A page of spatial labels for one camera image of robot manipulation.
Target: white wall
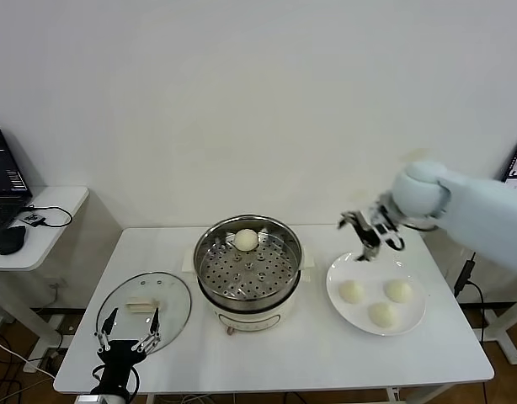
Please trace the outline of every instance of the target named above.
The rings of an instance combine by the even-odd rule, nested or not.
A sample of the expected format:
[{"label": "white wall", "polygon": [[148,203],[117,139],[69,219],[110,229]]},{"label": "white wall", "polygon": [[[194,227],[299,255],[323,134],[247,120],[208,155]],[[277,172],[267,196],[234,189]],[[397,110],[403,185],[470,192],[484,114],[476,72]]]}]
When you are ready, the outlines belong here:
[{"label": "white wall", "polygon": [[517,1],[0,0],[0,124],[122,227],[334,223],[406,161],[503,166]]}]

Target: white table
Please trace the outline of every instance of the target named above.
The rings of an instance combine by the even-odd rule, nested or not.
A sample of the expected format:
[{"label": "white table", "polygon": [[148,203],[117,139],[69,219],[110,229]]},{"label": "white table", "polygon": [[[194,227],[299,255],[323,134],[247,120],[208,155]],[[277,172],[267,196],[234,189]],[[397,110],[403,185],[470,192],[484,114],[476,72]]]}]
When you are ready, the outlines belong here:
[{"label": "white table", "polygon": [[[88,189],[85,187],[38,187],[32,188],[31,191],[33,197],[29,205],[32,204],[39,207],[60,206],[62,209],[70,212],[71,215],[77,213],[88,196]],[[39,213],[51,224],[65,223],[69,220],[68,216],[59,210],[42,210]],[[24,223],[16,220],[11,226],[17,225],[24,225]],[[0,272],[24,272],[38,268],[65,230],[66,227],[27,226],[23,247],[14,254],[0,255]],[[44,322],[23,303],[20,296],[17,296],[1,280],[0,308],[4,310],[4,313],[0,313],[4,314],[4,317],[0,319],[0,323],[9,314],[40,337],[40,340],[30,354],[31,358],[42,357],[48,348],[55,348],[59,344],[63,348],[67,348],[72,340],[72,336],[64,336],[61,341],[60,334],[55,331],[60,325],[63,316],[53,316],[49,323]],[[37,366],[39,361],[34,361],[32,364]],[[34,371],[28,365],[25,366],[24,370]]]},{"label": "white table", "polygon": [[[420,403],[453,384],[493,378],[491,364],[417,232],[403,232],[407,250],[397,255],[418,268],[417,276],[429,293],[427,313],[412,332],[383,338],[347,323],[326,294],[331,262],[361,249],[354,232],[323,225],[292,228],[315,259],[311,281],[300,283],[294,310],[278,326],[231,336],[212,314],[194,275],[181,271],[184,252],[205,229],[125,230],[67,352],[55,389],[85,393],[96,385],[90,373],[101,364],[93,336],[98,309],[114,288],[148,271],[177,274],[189,286],[192,310],[182,333],[136,366],[143,394],[426,386],[408,400]],[[379,259],[395,256],[384,247]]]}]

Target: cable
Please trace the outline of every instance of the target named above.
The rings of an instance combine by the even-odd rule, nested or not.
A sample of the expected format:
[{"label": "cable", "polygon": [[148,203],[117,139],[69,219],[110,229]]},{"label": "cable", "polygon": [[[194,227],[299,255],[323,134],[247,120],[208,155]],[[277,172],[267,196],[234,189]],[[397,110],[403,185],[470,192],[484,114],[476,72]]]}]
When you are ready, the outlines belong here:
[{"label": "cable", "polygon": [[21,389],[19,391],[15,391],[14,393],[10,394],[9,396],[5,396],[5,397],[1,398],[0,402],[6,401],[9,397],[12,397],[12,396],[15,396],[17,394],[20,394],[20,393],[22,393],[25,390],[31,389],[32,387],[36,387],[37,385],[40,385],[41,383],[45,383],[46,381],[49,381],[49,380],[51,380],[51,379],[47,378],[47,379],[43,379],[41,381],[38,381],[38,382],[36,382],[36,383],[34,383],[32,385],[27,385],[25,388],[23,388],[23,389]]},{"label": "cable", "polygon": [[292,393],[292,394],[295,394],[296,396],[298,396],[298,398],[301,400],[301,402],[303,402],[303,404],[307,404],[307,401],[304,400],[304,398],[302,396],[300,396],[300,393],[296,393],[295,391],[287,391],[285,393],[285,395],[283,396],[283,404],[286,404],[286,399],[288,397],[288,395]]},{"label": "cable", "polygon": [[67,222],[67,223],[63,223],[61,225],[50,225],[49,223],[45,223],[45,219],[43,219],[42,221],[38,221],[36,222],[36,226],[45,226],[45,227],[66,227],[70,224],[72,224],[73,222],[73,216],[70,212],[68,212],[67,210],[65,209],[62,209],[60,206],[34,206],[34,205],[29,205],[29,206],[25,206],[21,211],[22,212],[33,212],[34,210],[50,210],[50,209],[56,209],[56,210],[60,210],[62,212],[64,212],[66,215],[69,216],[70,220]]},{"label": "cable", "polygon": [[38,314],[40,311],[42,311],[43,309],[46,309],[50,305],[56,303],[56,301],[58,300],[58,288],[60,288],[60,286],[58,284],[50,284],[49,287],[55,290],[55,295],[53,297],[53,300],[50,301],[49,303],[47,303],[46,305],[43,305],[42,307],[40,307],[38,310],[34,311],[34,313]]},{"label": "cable", "polygon": [[[6,345],[8,345],[8,348],[11,349],[12,346],[10,345],[9,341],[1,333],[0,333],[0,338],[6,343]],[[12,362],[12,363],[13,364],[20,364],[21,362]],[[10,361],[9,360],[6,361],[6,360],[1,360],[0,359],[0,364],[10,364]]]},{"label": "cable", "polygon": [[[9,343],[9,341],[0,333],[0,338],[2,338],[4,340],[4,342],[10,347],[11,349],[11,344]],[[0,379],[0,389],[1,387],[3,386],[4,384],[4,380],[6,380],[8,378],[8,373],[9,371],[12,369],[12,365],[13,365],[13,356],[10,354],[9,355],[9,361],[7,362],[8,364],[8,367],[6,368],[6,372],[4,372],[4,377],[2,379]]]},{"label": "cable", "polygon": [[133,390],[133,394],[130,397],[130,400],[128,401],[128,404],[131,404],[131,402],[137,397],[137,393],[139,392],[139,385],[141,384],[139,379],[139,374],[137,373],[135,367],[131,367],[131,371],[133,372],[133,375],[135,375],[135,390]]},{"label": "cable", "polygon": [[[481,344],[481,348],[483,349],[483,352],[485,352],[485,347],[483,345],[483,341],[485,340],[485,300],[483,299],[483,292],[481,292],[481,289],[479,288],[479,286],[477,286],[470,280],[468,280],[466,282],[466,284],[470,284],[473,287],[475,287],[477,289],[477,293],[479,293],[479,298],[481,299],[481,306],[482,306],[482,309],[481,309],[481,339],[480,339],[479,343]],[[482,386],[483,386],[483,398],[485,400],[485,404],[487,404],[487,386],[485,385],[485,382],[482,383]]]},{"label": "cable", "polygon": [[45,373],[46,375],[50,376],[52,379],[55,379],[55,376],[53,376],[51,373],[49,372],[46,372],[45,370],[43,369],[40,369],[40,368],[37,368],[36,366],[33,366],[27,359],[23,358],[21,355],[19,355],[18,353],[15,353],[14,351],[12,351],[11,349],[7,349],[6,347],[4,347],[3,345],[0,344],[0,348],[4,349],[5,351],[9,352],[10,354],[12,355],[15,355],[17,356],[19,359],[22,359],[25,363],[29,364],[30,366],[32,366],[33,368],[37,369],[38,371],[40,371],[41,373]]},{"label": "cable", "polygon": [[409,229],[412,229],[412,230],[417,230],[417,231],[421,231],[421,232],[431,232],[431,231],[435,231],[435,230],[438,230],[438,226],[432,226],[432,227],[416,227],[416,226],[412,226],[412,225],[405,225],[403,224],[403,226],[409,228]]},{"label": "cable", "polygon": [[[10,385],[12,383],[17,383],[19,385],[19,390],[23,389],[23,386],[21,385],[21,382],[19,380],[16,380],[16,379],[0,379],[0,382],[2,382],[2,383],[10,383]],[[22,400],[22,397],[19,396],[18,402],[21,402],[21,400]]]},{"label": "cable", "polygon": [[97,380],[97,381],[101,381],[101,377],[99,377],[98,375],[96,375],[96,373],[98,373],[101,369],[103,369],[105,367],[104,364],[101,364],[100,366],[96,366],[95,368],[93,368],[93,371],[92,371],[92,377]]}]

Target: power cord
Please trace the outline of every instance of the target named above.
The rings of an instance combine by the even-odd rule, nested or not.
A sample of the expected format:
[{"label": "power cord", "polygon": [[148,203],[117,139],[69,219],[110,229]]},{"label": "power cord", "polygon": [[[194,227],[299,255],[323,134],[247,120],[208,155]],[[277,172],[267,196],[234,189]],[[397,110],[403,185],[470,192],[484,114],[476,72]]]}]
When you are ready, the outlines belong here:
[{"label": "power cord", "polygon": [[285,393],[285,395],[283,396],[283,404],[286,404],[286,399],[288,398],[288,395],[292,393],[296,396],[298,396],[298,398],[301,400],[301,402],[303,402],[303,404],[307,404],[307,401],[304,400],[304,398],[302,396],[300,396],[300,393],[296,393],[295,391],[287,391]]},{"label": "power cord", "polygon": [[[453,287],[453,295],[457,297],[464,287],[469,284],[470,286],[473,286],[477,289],[477,293],[479,294],[479,299],[481,300],[481,337],[479,339],[479,343],[481,344],[481,348],[483,349],[483,352],[485,352],[485,346],[483,345],[483,341],[485,340],[485,300],[483,299],[483,292],[481,291],[481,288],[470,281],[470,276],[472,275],[472,270],[476,266],[476,262],[474,261],[474,258],[476,257],[476,253],[472,254],[472,257],[470,259],[467,259],[467,261],[464,263],[462,267],[462,271],[459,274],[459,277],[457,278],[457,281],[455,282],[455,286]],[[485,382],[482,383],[483,387],[483,399],[485,400],[485,404],[488,403],[487,400],[487,385]]]},{"label": "power cord", "polygon": [[[57,351],[58,351],[58,349],[60,349],[60,347],[61,347],[61,345],[62,345],[62,342],[63,342],[63,338],[64,338],[64,337],[62,336],[62,334],[61,334],[61,333],[60,333],[60,335],[61,335],[61,340],[60,340],[60,342],[59,342],[59,344],[58,344]],[[11,351],[12,351],[11,344],[9,343],[9,341],[8,341],[8,340],[7,340],[7,339],[6,339],[6,338],[5,338],[1,333],[0,333],[0,338],[5,342],[5,344],[6,344],[6,345],[8,346],[8,348],[10,349],[10,351],[8,351],[8,353],[10,354],[10,359],[9,359],[9,361],[8,361],[8,362],[6,362],[6,361],[3,361],[3,360],[1,360],[1,359],[0,359],[0,363],[1,363],[1,364],[7,364],[7,365],[8,365],[8,367],[7,367],[7,369],[6,369],[6,372],[5,372],[5,374],[4,374],[4,377],[3,377],[2,379],[0,379],[0,389],[2,388],[2,385],[3,385],[4,383],[9,383],[8,388],[7,388],[7,390],[6,390],[6,396],[0,399],[0,403],[1,403],[1,402],[4,402],[4,404],[5,404],[6,402],[8,402],[8,398],[10,398],[10,397],[12,397],[12,396],[18,396],[17,403],[18,403],[18,404],[20,404],[20,403],[22,402],[22,400],[23,400],[23,395],[22,395],[22,392],[23,392],[23,391],[28,390],[28,389],[30,389],[30,388],[32,388],[32,387],[35,387],[35,386],[37,386],[37,385],[39,385],[39,384],[41,384],[41,383],[45,383],[46,381],[49,381],[49,380],[51,380],[51,379],[49,379],[49,378],[48,378],[48,379],[43,379],[43,380],[41,380],[41,381],[38,381],[38,382],[36,382],[36,383],[34,383],[34,384],[32,384],[32,385],[28,385],[28,386],[26,386],[25,388],[23,388],[23,385],[21,384],[21,382],[20,382],[19,380],[17,380],[17,374],[18,374],[18,372],[19,372],[19,371],[20,371],[20,369],[21,369],[21,367],[20,367],[20,366],[18,366],[18,367],[17,367],[17,369],[15,370],[15,372],[14,372],[14,374],[13,374],[13,375],[11,375],[10,377],[8,377],[8,373],[9,373],[9,371],[12,369],[12,366],[13,366],[14,364],[22,364],[22,363],[23,363],[23,361],[13,361],[13,354],[12,354],[12,352],[11,352]],[[35,346],[35,343],[33,343],[33,344],[32,344],[32,346],[29,348],[29,351],[28,351],[28,352],[30,352],[34,346]],[[30,359],[29,361],[39,360],[39,359],[43,359],[43,358],[44,358],[44,357],[35,358],[35,359]],[[15,384],[17,384],[17,385],[19,386],[19,389],[18,389],[17,391],[15,391],[15,392],[13,392],[13,393],[12,393],[12,392],[11,392],[11,388],[12,388],[12,385],[13,385],[14,383],[15,383]]]},{"label": "power cord", "polygon": [[[483,352],[485,352],[485,346],[483,345],[483,341],[485,340],[485,300],[483,299],[483,292],[481,292],[481,288],[468,280],[466,284],[469,284],[477,289],[477,293],[479,293],[479,299],[481,300],[481,339],[479,340],[479,343],[481,344],[481,348],[483,349]],[[485,400],[485,404],[487,404],[487,386],[485,385],[485,382],[482,383],[483,386],[483,399]]]},{"label": "power cord", "polygon": [[40,371],[41,373],[45,373],[46,375],[50,376],[52,379],[55,379],[55,376],[53,376],[51,373],[43,370],[43,369],[40,369],[36,366],[33,366],[27,359],[23,358],[21,355],[19,355],[18,353],[15,353],[14,351],[12,351],[11,349],[7,349],[6,347],[4,347],[1,343],[0,343],[0,348],[4,349],[5,351],[9,352],[10,354],[12,355],[15,355],[17,356],[19,359],[22,359],[25,363],[29,364],[30,366],[32,366],[33,368],[37,369],[38,371]]},{"label": "power cord", "polygon": [[139,373],[136,371],[135,367],[131,367],[131,371],[133,372],[133,375],[135,375],[135,390],[133,390],[133,394],[131,395],[128,404],[131,404],[135,397],[137,397],[137,393],[139,392],[139,385],[141,384]]},{"label": "power cord", "polygon": [[[8,346],[10,347],[10,349],[11,349],[11,347],[12,347],[12,346],[11,346],[11,344],[9,343],[9,341],[8,341],[8,340],[7,340],[7,339],[6,339],[6,338],[5,338],[1,333],[0,333],[0,338],[1,338],[5,343],[6,343],[6,345],[8,345]],[[1,364],[7,364],[7,365],[8,365],[8,367],[6,368],[6,372],[4,372],[4,376],[3,376],[3,378],[2,378],[2,379],[0,379],[0,389],[1,389],[1,388],[2,388],[2,386],[3,386],[3,384],[4,384],[4,383],[7,383],[7,382],[8,382],[8,380],[9,380],[9,378],[8,378],[8,373],[9,373],[9,371],[12,369],[12,366],[13,366],[13,363],[14,363],[14,361],[13,361],[13,355],[12,355],[12,354],[10,354],[8,362],[4,362],[4,361],[0,360],[0,363],[1,363]]]},{"label": "power cord", "polygon": [[59,210],[61,212],[64,212],[66,215],[68,215],[69,217],[69,221],[67,223],[62,223],[61,225],[52,225],[52,224],[49,224],[49,223],[45,223],[45,217],[41,217],[41,216],[37,216],[37,215],[33,215],[33,216],[37,216],[37,220],[36,218],[31,218],[31,216],[27,216],[25,218],[25,222],[30,224],[32,227],[37,227],[37,226],[44,226],[44,227],[66,227],[66,226],[69,226],[72,222],[73,222],[73,216],[70,212],[68,212],[67,210],[65,209],[62,209],[60,206],[34,206],[34,205],[29,205],[29,206],[25,206],[24,208],[21,208],[21,212],[34,212],[35,210],[51,210],[51,209],[56,209],[56,210]]}]

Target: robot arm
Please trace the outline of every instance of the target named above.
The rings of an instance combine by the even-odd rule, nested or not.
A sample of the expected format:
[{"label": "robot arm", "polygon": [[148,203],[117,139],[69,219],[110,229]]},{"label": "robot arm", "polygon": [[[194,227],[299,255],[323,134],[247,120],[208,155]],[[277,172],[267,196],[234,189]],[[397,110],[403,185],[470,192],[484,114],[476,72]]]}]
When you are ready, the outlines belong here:
[{"label": "robot arm", "polygon": [[385,224],[396,233],[398,225],[425,219],[454,241],[517,272],[517,189],[504,183],[464,177],[435,162],[415,162],[397,175],[392,191],[372,211],[371,226]]}]

